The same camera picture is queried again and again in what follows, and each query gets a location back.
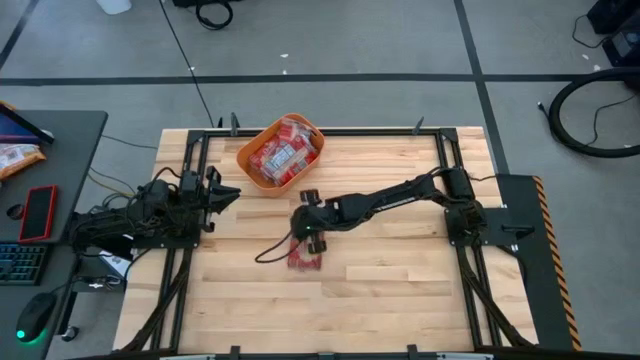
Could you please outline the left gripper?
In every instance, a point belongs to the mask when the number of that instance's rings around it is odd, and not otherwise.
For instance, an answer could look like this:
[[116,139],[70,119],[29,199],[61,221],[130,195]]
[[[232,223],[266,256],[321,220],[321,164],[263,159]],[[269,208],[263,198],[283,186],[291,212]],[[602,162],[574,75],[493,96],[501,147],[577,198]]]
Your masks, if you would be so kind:
[[207,188],[211,189],[211,201],[200,175],[192,170],[185,170],[181,175],[179,198],[186,221],[198,225],[204,232],[213,232],[215,224],[211,221],[212,204],[229,206],[240,197],[241,190],[221,185],[221,174],[213,165],[206,168],[205,178]]

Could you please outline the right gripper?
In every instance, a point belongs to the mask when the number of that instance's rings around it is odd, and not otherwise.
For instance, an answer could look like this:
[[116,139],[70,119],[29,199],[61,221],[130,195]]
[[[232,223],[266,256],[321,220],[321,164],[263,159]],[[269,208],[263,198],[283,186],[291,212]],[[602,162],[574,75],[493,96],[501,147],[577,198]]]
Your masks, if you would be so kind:
[[[322,231],[336,231],[339,225],[339,205],[337,202],[322,202],[317,189],[300,192],[303,205],[296,208],[290,218],[291,234],[294,238],[305,239]],[[327,251],[324,240],[312,240],[307,245],[310,254]]]

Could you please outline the orange plastic basket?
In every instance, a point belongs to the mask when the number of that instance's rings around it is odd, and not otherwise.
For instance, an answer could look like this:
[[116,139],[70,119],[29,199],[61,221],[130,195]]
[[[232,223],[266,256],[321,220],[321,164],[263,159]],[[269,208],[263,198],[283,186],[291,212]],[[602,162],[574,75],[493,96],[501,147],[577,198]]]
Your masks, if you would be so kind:
[[[311,127],[313,132],[312,142],[314,146],[319,150],[319,155],[315,161],[313,161],[309,166],[307,166],[299,174],[293,177],[289,182],[287,182],[282,186],[277,186],[275,183],[265,178],[260,172],[254,171],[251,169],[251,166],[249,165],[249,157],[267,140],[269,140],[272,136],[276,135],[280,122],[285,117],[295,119]],[[257,136],[255,136],[244,147],[242,147],[237,153],[236,160],[238,165],[245,171],[245,173],[248,175],[248,177],[251,179],[254,185],[261,191],[261,193],[264,196],[279,197],[283,195],[289,188],[291,188],[297,181],[299,181],[305,175],[307,175],[311,171],[311,169],[319,163],[320,154],[322,152],[324,142],[325,142],[325,139],[323,134],[311,122],[309,122],[306,118],[304,118],[300,114],[290,113],[282,116],[272,125],[270,125],[268,128],[266,128],[265,130],[260,132]]]

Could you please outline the dark grey desk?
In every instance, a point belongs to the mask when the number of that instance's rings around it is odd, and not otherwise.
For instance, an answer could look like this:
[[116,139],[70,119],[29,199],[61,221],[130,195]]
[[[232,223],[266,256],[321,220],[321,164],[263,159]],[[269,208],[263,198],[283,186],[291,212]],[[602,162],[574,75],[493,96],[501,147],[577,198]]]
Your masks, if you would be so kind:
[[[23,118],[54,135],[45,144],[47,160],[9,178],[0,188],[0,243],[18,240],[21,222],[7,216],[15,204],[24,204],[27,192],[39,186],[55,185],[53,225],[43,242],[50,246],[44,274],[37,286],[0,284],[0,360],[44,360],[57,334],[68,291],[62,287],[72,276],[77,258],[64,237],[65,227],[76,207],[108,114],[104,111],[20,110]],[[57,301],[43,333],[22,343],[16,337],[18,316],[36,294],[56,291]]]

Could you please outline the red smartphone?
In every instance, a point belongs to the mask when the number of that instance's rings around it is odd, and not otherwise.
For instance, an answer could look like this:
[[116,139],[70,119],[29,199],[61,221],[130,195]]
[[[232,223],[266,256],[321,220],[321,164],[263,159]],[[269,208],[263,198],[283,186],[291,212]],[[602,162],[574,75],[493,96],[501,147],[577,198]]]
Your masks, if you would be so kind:
[[19,243],[32,243],[50,238],[57,190],[56,185],[47,185],[34,187],[28,191]]

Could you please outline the orange snack bag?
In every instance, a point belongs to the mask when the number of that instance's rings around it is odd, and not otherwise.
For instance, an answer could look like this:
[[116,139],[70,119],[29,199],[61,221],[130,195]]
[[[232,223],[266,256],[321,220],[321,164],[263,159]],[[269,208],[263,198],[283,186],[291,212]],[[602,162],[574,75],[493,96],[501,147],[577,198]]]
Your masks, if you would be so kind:
[[46,159],[35,144],[0,144],[0,181]]

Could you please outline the laptop computer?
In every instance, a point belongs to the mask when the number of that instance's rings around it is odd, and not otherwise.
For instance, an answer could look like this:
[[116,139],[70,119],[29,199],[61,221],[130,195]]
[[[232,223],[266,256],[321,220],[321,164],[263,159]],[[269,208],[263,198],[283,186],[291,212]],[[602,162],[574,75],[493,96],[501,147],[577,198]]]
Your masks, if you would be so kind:
[[0,103],[0,144],[52,144],[54,137]]

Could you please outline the white bucket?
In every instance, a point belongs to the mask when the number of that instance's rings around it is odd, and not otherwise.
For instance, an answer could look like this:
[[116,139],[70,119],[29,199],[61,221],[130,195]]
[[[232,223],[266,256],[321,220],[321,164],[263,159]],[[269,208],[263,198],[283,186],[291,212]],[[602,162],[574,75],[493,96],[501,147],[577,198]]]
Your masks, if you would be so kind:
[[118,15],[132,8],[131,0],[96,0],[107,15]]

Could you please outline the black backlit keyboard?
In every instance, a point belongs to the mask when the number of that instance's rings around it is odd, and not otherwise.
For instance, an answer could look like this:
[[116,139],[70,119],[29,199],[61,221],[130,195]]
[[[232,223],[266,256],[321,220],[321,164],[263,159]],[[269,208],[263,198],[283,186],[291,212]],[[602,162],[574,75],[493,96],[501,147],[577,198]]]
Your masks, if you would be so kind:
[[37,286],[50,253],[49,245],[0,243],[0,286]]

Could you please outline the black computer mouse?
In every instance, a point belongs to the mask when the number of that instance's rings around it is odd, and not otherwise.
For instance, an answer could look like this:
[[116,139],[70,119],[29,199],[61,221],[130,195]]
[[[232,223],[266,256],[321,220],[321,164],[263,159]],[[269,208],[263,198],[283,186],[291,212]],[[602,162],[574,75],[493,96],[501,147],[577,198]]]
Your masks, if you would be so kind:
[[45,331],[57,302],[52,292],[36,294],[29,300],[16,322],[16,338],[27,344],[37,340]]

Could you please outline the black panel with hazard stripe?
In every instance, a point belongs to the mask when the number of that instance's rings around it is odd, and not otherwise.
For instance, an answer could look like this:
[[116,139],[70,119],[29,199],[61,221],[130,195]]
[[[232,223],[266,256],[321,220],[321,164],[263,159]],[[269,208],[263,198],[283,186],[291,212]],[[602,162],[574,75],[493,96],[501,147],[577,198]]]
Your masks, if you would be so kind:
[[539,345],[581,351],[544,184],[537,176],[502,174],[498,185],[515,223],[532,229],[519,240],[518,253],[526,267],[526,293]]

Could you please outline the black equipment case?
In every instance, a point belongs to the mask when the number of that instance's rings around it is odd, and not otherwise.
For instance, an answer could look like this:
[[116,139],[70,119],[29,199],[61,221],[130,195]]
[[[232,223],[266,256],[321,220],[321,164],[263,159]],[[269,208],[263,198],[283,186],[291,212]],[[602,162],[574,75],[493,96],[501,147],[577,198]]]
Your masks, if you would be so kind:
[[640,0],[597,0],[587,13],[614,67],[640,67]]

